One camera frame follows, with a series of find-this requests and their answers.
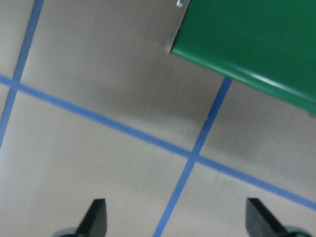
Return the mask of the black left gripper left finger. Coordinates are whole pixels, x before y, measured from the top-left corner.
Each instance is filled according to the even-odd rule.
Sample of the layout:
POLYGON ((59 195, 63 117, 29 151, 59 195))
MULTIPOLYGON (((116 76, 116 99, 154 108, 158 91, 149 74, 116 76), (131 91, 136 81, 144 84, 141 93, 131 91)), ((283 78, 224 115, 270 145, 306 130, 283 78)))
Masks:
POLYGON ((79 224, 76 237, 105 237, 107 232, 106 200, 95 199, 79 224))

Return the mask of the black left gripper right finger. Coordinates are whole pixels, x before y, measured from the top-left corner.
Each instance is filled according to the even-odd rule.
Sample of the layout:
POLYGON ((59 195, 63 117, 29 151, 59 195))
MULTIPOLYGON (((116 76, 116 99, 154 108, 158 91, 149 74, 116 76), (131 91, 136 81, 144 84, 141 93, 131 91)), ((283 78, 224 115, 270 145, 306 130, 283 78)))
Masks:
POLYGON ((247 198, 245 227, 250 237, 286 237, 288 231, 258 198, 247 198))

